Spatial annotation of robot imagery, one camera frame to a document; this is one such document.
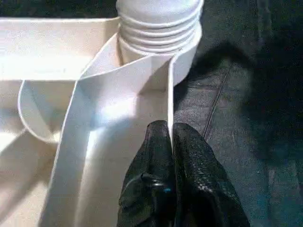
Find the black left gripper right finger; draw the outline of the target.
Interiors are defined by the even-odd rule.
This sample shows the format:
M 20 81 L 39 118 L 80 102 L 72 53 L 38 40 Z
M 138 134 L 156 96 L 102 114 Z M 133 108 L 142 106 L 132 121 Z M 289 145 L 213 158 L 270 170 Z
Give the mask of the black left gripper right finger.
M 225 169 L 190 125 L 173 126 L 177 227 L 248 227 L 250 223 Z

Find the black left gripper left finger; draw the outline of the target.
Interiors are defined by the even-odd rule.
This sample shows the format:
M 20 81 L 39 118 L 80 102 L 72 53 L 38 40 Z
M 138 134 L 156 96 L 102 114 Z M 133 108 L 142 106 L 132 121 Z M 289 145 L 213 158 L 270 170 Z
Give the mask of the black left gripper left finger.
M 176 178 L 167 122 L 151 122 L 124 178 L 118 227 L 172 227 Z

